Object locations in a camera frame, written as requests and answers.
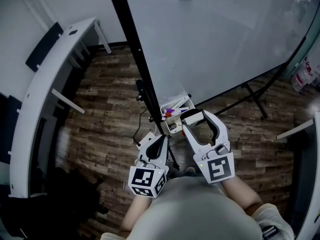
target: whiteboard stand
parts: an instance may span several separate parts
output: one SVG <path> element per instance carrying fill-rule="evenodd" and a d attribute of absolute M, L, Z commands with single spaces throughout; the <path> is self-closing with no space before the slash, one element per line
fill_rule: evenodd
<path fill-rule="evenodd" d="M 139 70 L 139 73 L 141 75 L 142 81 L 136 85 L 138 87 L 138 91 L 139 91 L 139 96 L 142 99 L 139 99 L 139 97 L 137 98 L 137 101 L 139 100 L 143 100 L 145 102 L 146 107 L 148 108 L 151 117 L 150 117 L 150 121 L 151 122 L 155 122 L 160 133 L 164 134 L 163 130 L 161 127 L 159 127 L 160 123 L 162 122 L 162 117 L 160 114 L 160 106 L 158 103 L 158 99 L 157 99 L 157 95 L 155 92 L 155 88 L 152 82 L 152 78 L 148 69 L 148 65 L 144 56 L 144 51 L 139 39 L 139 35 L 135 26 L 135 22 L 133 19 L 133 16 L 131 14 L 131 10 L 130 10 L 130 6 L 128 4 L 128 0 L 112 0 L 113 6 L 115 8 L 115 11 L 118 15 L 119 21 L 121 23 L 122 29 L 124 31 L 124 34 L 127 38 L 127 41 L 130 45 L 131 48 L 131 52 L 133 55 L 133 58 L 136 62 L 137 68 Z M 259 77 L 260 75 L 257 75 L 256 77 L 240 84 L 237 85 L 235 87 L 239 87 L 239 86 L 243 86 L 245 87 L 248 91 L 249 91 L 249 95 L 242 98 L 241 100 L 235 102 L 232 105 L 227 106 L 226 108 L 214 113 L 216 116 L 235 107 L 236 105 L 248 100 L 249 98 L 253 98 L 253 100 L 255 101 L 255 103 L 257 104 L 257 106 L 259 107 L 261 113 L 262 113 L 262 117 L 261 119 L 266 119 L 268 118 L 268 115 L 265 111 L 265 109 L 263 108 L 263 106 L 261 105 L 261 103 L 259 102 L 259 98 L 266 92 L 266 90 L 278 79 L 278 77 L 285 71 L 286 67 L 289 65 L 289 63 L 293 60 L 293 58 L 296 56 L 297 52 L 299 51 L 299 49 L 301 48 L 301 46 L 303 45 L 303 43 L 306 40 L 306 35 L 304 35 L 303 39 L 301 40 L 301 42 L 299 43 L 299 45 L 297 46 L 297 48 L 295 49 L 295 51 L 293 52 L 293 54 L 290 56 L 290 58 L 283 64 L 281 64 L 279 66 L 279 69 L 277 70 L 277 72 L 273 75 L 273 77 L 269 80 L 269 82 L 262 88 L 260 88 L 259 90 L 253 92 L 253 90 L 250 88 L 250 86 L 248 85 L 248 82 Z M 224 94 L 226 92 L 220 93 L 210 99 L 207 99 L 201 103 L 196 104 L 195 106 L 198 106 L 202 103 L 205 103 L 211 99 L 214 99 L 215 97 L 218 97 L 221 94 Z"/>

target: white wall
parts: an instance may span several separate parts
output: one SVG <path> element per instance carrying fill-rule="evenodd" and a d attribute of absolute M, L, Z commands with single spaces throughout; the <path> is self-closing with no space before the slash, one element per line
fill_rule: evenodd
<path fill-rule="evenodd" d="M 45 32 L 23 0 L 0 0 L 0 92 L 22 101 L 34 72 L 25 64 Z"/>
<path fill-rule="evenodd" d="M 120 25 L 111 0 L 45 0 L 58 22 L 69 25 L 96 16 L 108 43 L 125 42 L 126 37 Z"/>

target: desk leg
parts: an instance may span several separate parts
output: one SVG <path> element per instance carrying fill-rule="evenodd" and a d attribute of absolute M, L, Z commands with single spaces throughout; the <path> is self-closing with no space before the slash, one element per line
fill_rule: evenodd
<path fill-rule="evenodd" d="M 65 107 L 60 105 L 59 103 L 55 104 L 55 106 L 61 110 L 65 110 Z"/>
<path fill-rule="evenodd" d="M 81 51 L 76 47 L 74 48 L 74 53 L 82 60 L 83 62 L 85 61 L 85 57 L 81 54 Z"/>
<path fill-rule="evenodd" d="M 110 49 L 110 47 L 108 45 L 107 39 L 105 38 L 104 34 L 102 33 L 102 31 L 101 31 L 101 29 L 100 29 L 100 27 L 99 27 L 99 25 L 98 25 L 98 23 L 96 21 L 94 22 L 94 30 L 96 31 L 96 33 L 98 34 L 99 38 L 101 39 L 101 41 L 103 43 L 103 46 L 106 49 L 106 52 L 108 54 L 110 54 L 111 53 L 111 49 Z"/>
<path fill-rule="evenodd" d="M 81 114 L 84 114 L 86 111 L 79 107 L 78 105 L 74 104 L 71 100 L 67 99 L 65 96 L 63 96 L 60 92 L 58 92 L 56 89 L 52 89 L 51 93 L 56 96 L 59 100 L 63 101 L 65 104 L 69 105 L 71 108 L 77 110 Z"/>
<path fill-rule="evenodd" d="M 75 68 L 77 69 L 81 69 L 81 66 L 79 65 L 78 62 L 76 62 L 76 59 L 70 55 L 69 58 L 68 58 L 68 61 L 71 63 L 72 66 L 74 66 Z"/>
<path fill-rule="evenodd" d="M 88 56 L 90 56 L 91 53 L 90 53 L 90 51 L 88 50 L 88 48 L 86 47 L 86 45 L 84 44 L 84 42 L 80 41 L 79 44 L 80 44 L 81 47 L 83 48 L 84 52 L 85 52 Z"/>
<path fill-rule="evenodd" d="M 314 119 L 310 119 L 309 121 L 304 122 L 303 124 L 297 126 L 296 128 L 293 128 L 291 130 L 288 130 L 280 135 L 278 135 L 277 137 L 275 137 L 277 140 L 283 139 L 283 138 L 287 138 L 293 134 L 296 134 L 297 132 L 301 132 L 302 130 L 304 130 L 305 128 L 312 126 L 314 124 Z"/>

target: whiteboard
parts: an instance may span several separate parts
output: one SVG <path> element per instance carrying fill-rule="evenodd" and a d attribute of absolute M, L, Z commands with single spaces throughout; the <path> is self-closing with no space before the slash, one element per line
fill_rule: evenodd
<path fill-rule="evenodd" d="M 159 105 L 201 103 L 287 61 L 320 0 L 127 0 Z"/>

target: marker pen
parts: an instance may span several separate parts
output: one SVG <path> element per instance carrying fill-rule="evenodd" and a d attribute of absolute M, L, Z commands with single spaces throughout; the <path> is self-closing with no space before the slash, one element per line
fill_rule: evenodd
<path fill-rule="evenodd" d="M 185 111 L 187 111 L 189 109 L 189 107 L 188 106 L 186 106 L 186 107 L 181 107 L 181 108 L 175 108 L 175 109 L 173 109 L 173 108 L 167 108 L 167 109 L 164 109 L 163 110 L 163 113 L 172 113 L 172 112 L 185 112 Z"/>
<path fill-rule="evenodd" d="M 173 117 L 173 116 L 176 116 L 176 115 L 179 115 L 179 114 L 181 114 L 181 112 L 162 113 L 161 116 L 162 117 Z"/>

